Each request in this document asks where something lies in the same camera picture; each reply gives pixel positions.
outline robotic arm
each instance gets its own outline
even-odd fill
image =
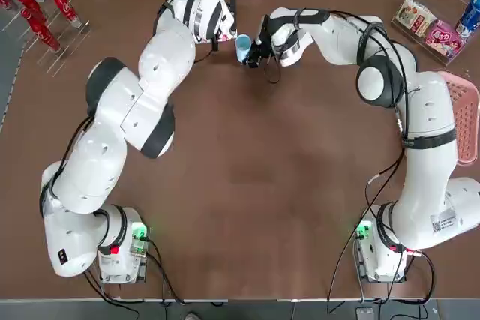
[[[166,0],[154,24],[169,10],[172,16],[190,29],[195,43],[230,39],[236,32],[236,0]]]
[[[398,108],[407,164],[403,190],[396,202],[373,206],[376,217],[366,213],[358,231],[364,271],[373,282],[390,282],[395,274],[400,279],[407,255],[480,223],[480,184],[450,179],[458,153],[445,81],[434,72],[418,73],[413,54],[383,34],[374,16],[279,8],[264,17],[245,61],[257,67],[274,56],[287,67],[315,43],[328,62],[359,66],[356,90],[365,103]]]
[[[104,283],[141,278],[147,228],[134,209],[104,203],[122,172],[127,143],[150,159],[171,146],[175,117],[168,98],[194,64],[195,43],[236,32],[234,14],[224,0],[167,0],[140,56],[139,78],[115,58],[91,71],[90,121],[66,163],[42,175],[40,213],[58,275],[81,274],[98,253]]]

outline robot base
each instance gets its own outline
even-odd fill
[[[146,248],[143,241],[136,240],[136,236],[147,235],[146,227],[134,209],[123,208],[123,210],[127,216],[127,229],[118,252],[109,255],[98,252],[101,281],[104,284],[133,284],[146,280]]]
[[[378,212],[379,206],[372,206]],[[354,242],[355,266],[363,281],[369,283],[402,283],[405,278],[407,254],[396,253],[380,240],[377,220],[367,212],[356,231]]]

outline cup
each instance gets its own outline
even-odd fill
[[[252,40],[246,34],[239,35],[235,40],[235,49],[237,52],[237,59],[239,62],[243,62],[247,58],[248,52],[252,46]]]

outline brown table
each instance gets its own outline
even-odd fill
[[[94,29],[60,74],[41,73],[35,51],[22,60],[0,135],[0,298],[96,297],[83,277],[57,277],[51,268],[38,213],[40,176],[86,116],[92,67],[114,56],[137,71],[162,1],[73,0]],[[280,6],[325,7],[378,15],[394,39],[409,43],[388,24],[402,1],[238,0],[238,28],[255,34],[261,16]],[[197,57],[208,50],[197,47]],[[439,68],[416,51],[422,70]],[[450,69],[468,70],[480,85],[477,55],[471,46]],[[222,44],[172,95],[172,149],[148,160],[129,148],[108,201],[135,207],[153,228],[179,295],[326,297],[338,253],[365,208],[365,182],[399,151],[391,111],[360,101],[356,71],[328,64],[312,46],[297,66],[282,70],[278,85],[269,85],[261,70],[237,63],[233,43]],[[477,162],[454,175],[480,180],[479,170]],[[398,197],[403,176],[401,169],[380,202]],[[437,269],[436,297],[480,297],[479,240],[472,231],[428,250]],[[123,286],[122,296],[159,298],[160,277],[150,268],[146,285]],[[414,267],[394,294],[422,297],[429,283],[426,268]],[[370,286],[367,294],[384,295],[385,288]],[[351,251],[333,297],[359,297]]]

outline pink basket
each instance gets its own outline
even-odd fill
[[[468,80],[446,71],[439,71],[450,92],[451,104],[457,128],[458,162],[470,166],[477,159],[479,138],[479,99],[477,88]]]

